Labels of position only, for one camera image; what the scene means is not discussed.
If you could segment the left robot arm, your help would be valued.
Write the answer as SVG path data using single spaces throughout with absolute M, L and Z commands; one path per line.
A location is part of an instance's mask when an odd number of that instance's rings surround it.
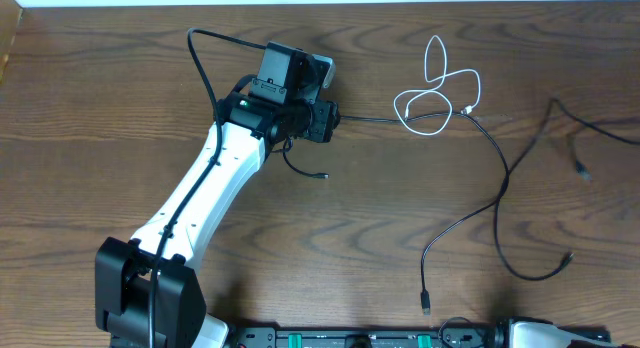
M 208 314 L 197 278 L 217 227 L 275 145 L 330 141 L 338 106 L 319 93 L 335 62 L 276 42 L 263 50 L 258 73 L 216 102 L 201 152 L 164 205 L 129 240 L 99 248 L 96 325 L 111 346 L 224 346 L 231 329 Z

